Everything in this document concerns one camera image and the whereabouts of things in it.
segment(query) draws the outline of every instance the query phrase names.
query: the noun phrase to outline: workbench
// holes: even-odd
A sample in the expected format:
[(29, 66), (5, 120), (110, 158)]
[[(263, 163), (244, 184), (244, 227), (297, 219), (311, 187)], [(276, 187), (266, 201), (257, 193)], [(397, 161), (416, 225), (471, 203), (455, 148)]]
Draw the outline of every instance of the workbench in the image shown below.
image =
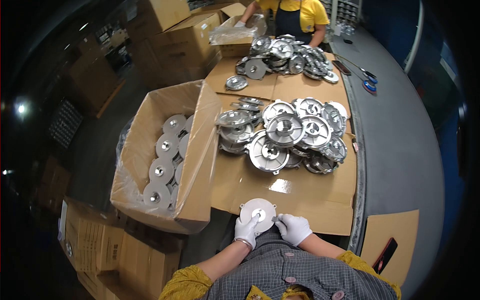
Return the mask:
[(361, 86), (361, 71), (339, 59), (352, 71), (343, 77), (360, 148), (349, 250), (360, 255), (368, 216), (419, 209), (414, 253), (401, 288), (402, 298), (409, 299), (429, 273), (442, 234), (444, 178), (435, 131), (407, 75), (365, 29), (334, 36), (330, 46), (378, 79), (377, 94), (371, 95)]

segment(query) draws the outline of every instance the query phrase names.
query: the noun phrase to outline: navy apron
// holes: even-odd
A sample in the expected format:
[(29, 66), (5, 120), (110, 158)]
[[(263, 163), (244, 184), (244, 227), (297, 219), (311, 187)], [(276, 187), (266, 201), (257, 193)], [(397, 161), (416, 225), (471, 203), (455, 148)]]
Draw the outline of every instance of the navy apron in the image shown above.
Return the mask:
[(275, 36), (293, 35), (297, 38), (297, 41), (303, 41), (305, 44), (309, 44), (312, 40), (312, 33), (303, 32), (300, 26), (301, 1), (300, 9), (292, 12), (281, 9), (280, 3), (282, 3), (282, 0), (278, 2), (276, 11)]

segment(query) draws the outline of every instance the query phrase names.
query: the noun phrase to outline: white glove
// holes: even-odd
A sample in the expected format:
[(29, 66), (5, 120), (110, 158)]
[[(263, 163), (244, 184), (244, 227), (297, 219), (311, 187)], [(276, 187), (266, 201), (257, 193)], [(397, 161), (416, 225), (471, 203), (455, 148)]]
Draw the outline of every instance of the white glove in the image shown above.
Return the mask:
[(234, 27), (245, 27), (245, 23), (242, 21), (238, 21)]
[(295, 247), (313, 233), (310, 225), (308, 225), (308, 220), (302, 216), (279, 214), (277, 218), (281, 222), (275, 222), (275, 225), (278, 227), (278, 230), (280, 230), (283, 240)]
[(240, 218), (237, 218), (237, 222), (235, 222), (235, 240), (245, 240), (252, 246), (252, 250), (255, 249), (257, 244), (255, 242), (256, 236), (254, 229), (258, 224), (259, 218), (260, 214), (256, 214), (247, 224), (243, 224)]

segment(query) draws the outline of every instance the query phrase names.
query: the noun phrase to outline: worker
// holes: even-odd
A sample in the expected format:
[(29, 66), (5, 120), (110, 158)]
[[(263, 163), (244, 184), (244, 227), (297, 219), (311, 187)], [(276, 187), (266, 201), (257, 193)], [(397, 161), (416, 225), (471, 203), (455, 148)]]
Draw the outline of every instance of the worker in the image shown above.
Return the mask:
[(258, 9), (273, 11), (275, 36), (293, 35), (312, 47), (318, 46), (325, 36), (328, 21), (325, 7), (319, 0), (256, 0), (250, 3), (235, 27), (245, 26)]
[(276, 227), (255, 238), (259, 216), (246, 224), (238, 218), (233, 242), (175, 272), (160, 300), (400, 299), (398, 285), (313, 234), (307, 219), (279, 214)]

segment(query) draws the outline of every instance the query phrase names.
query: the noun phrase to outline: forearm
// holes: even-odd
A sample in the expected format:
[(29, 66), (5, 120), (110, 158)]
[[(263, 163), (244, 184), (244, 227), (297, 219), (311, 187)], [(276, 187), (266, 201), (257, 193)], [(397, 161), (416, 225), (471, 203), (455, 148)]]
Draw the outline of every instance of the forearm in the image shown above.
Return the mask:
[(325, 29), (316, 30), (313, 34), (312, 40), (310, 41), (309, 45), (312, 47), (318, 46), (323, 40), (325, 36)]
[(249, 6), (247, 6), (247, 9), (245, 10), (245, 13), (243, 13), (242, 18), (240, 21), (247, 23), (247, 20), (259, 9), (260, 6), (258, 5), (257, 1), (254, 1), (250, 3)]
[(247, 257), (250, 250), (250, 247), (244, 242), (237, 240), (214, 257), (197, 264), (197, 266), (202, 269), (212, 281), (215, 281), (235, 269), (243, 259)]
[(342, 248), (324, 241), (313, 233), (299, 244), (299, 248), (315, 256), (327, 256), (331, 258), (337, 258), (345, 252)]

